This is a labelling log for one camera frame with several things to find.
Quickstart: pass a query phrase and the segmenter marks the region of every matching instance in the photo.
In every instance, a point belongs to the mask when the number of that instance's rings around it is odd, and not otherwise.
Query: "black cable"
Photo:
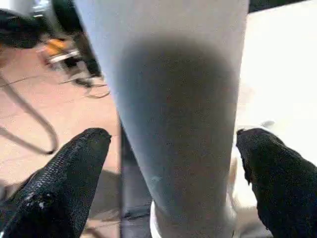
[[[19,138],[18,136],[12,134],[11,132],[9,132],[7,129],[5,129],[2,126],[0,126],[0,135],[2,135],[3,137],[5,137],[8,140],[15,142],[16,144],[19,144],[20,146],[23,146],[27,149],[30,149],[36,153],[44,154],[44,155],[53,154],[58,149],[58,138],[57,138],[57,134],[56,134],[54,128],[31,105],[29,105],[23,98],[21,98],[21,96],[10,86],[10,84],[12,84],[12,83],[7,82],[7,80],[3,77],[3,75],[0,72],[0,85],[1,85],[1,87],[3,87],[4,91],[7,93],[8,96],[10,96],[13,100],[15,100],[16,103],[18,103],[23,108],[23,110],[25,112],[30,114],[30,116],[32,116],[37,122],[39,122],[41,124],[41,126],[48,132],[49,138],[51,139],[51,142],[52,142],[52,150],[50,150],[50,151],[43,150],[42,148],[40,148],[36,145],[33,145],[33,144]]]
[[[41,40],[41,42],[44,44],[44,45],[49,45],[49,46],[52,46],[53,48],[55,48],[56,50],[60,51],[61,53],[67,55],[69,54],[70,52],[50,41],[45,41],[45,40]],[[78,78],[75,78],[75,79],[70,79],[70,80],[67,80],[65,82],[61,82],[59,84],[64,84],[64,83],[70,83],[70,82],[74,82],[76,83],[77,85],[79,86],[83,86],[87,89],[87,92],[85,93],[86,97],[87,98],[92,98],[92,99],[100,99],[100,98],[104,98],[106,96],[108,96],[110,94],[110,91],[106,92],[105,94],[101,95],[101,96],[96,96],[96,95],[91,95],[91,91],[92,91],[92,88],[95,88],[95,87],[104,87],[104,86],[107,86],[106,84],[92,84],[92,83],[88,83],[88,82],[84,82],[83,80],[81,79],[78,79]]]

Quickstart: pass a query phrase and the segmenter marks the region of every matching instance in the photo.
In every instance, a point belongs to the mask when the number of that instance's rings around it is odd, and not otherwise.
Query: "orange object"
[[[61,52],[58,49],[66,49],[66,43],[58,39],[52,39],[48,41],[45,48],[50,57],[60,54]]]

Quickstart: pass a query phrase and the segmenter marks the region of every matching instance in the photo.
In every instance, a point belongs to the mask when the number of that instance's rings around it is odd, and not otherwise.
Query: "black mesh fabric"
[[[77,238],[95,195],[111,136],[89,128],[0,204],[2,238]]]

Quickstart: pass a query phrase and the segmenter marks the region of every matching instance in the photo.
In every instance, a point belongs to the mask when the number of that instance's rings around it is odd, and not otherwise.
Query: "white floor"
[[[317,1],[248,16],[241,67],[237,126],[274,120],[273,131],[317,165]],[[242,167],[236,198],[255,205]]]

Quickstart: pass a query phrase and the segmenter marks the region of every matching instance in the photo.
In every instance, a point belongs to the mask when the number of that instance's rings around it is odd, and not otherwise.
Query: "floor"
[[[241,68],[237,126],[274,120],[273,130],[291,148],[317,165],[317,32],[314,22],[317,1],[249,14]],[[58,85],[62,76],[39,64],[34,50],[14,51],[2,69],[19,93],[55,127],[60,144],[92,126],[113,135],[104,170],[91,211],[89,226],[99,227],[105,237],[118,237],[118,222],[103,224],[103,216],[118,207],[119,121],[111,95],[103,99],[84,97],[85,90],[71,84]],[[49,148],[43,129],[0,89],[0,124],[11,132]],[[7,183],[23,180],[44,166],[50,157],[39,156],[0,137],[0,179]],[[111,181],[106,185],[104,180]],[[112,203],[103,204],[105,196]],[[238,168],[235,197],[240,205],[252,206],[255,198]]]
[[[111,95],[102,99],[85,97],[85,89],[72,84],[58,83],[64,80],[62,73],[52,72],[43,66],[35,50],[7,51],[10,61],[1,69],[9,82],[31,77],[14,83],[14,88],[55,128],[59,145],[89,127],[102,127],[111,135],[110,149],[103,166],[95,199],[90,212],[89,227],[98,227],[105,238],[119,237],[118,226],[118,174],[119,120]],[[107,87],[99,88],[102,93]],[[0,88],[0,125],[21,138],[50,149],[46,132],[33,118],[24,113]],[[37,155],[0,136],[0,180],[19,182],[43,167],[52,156]],[[113,222],[101,222],[114,216]],[[83,237],[92,237],[84,233]]]

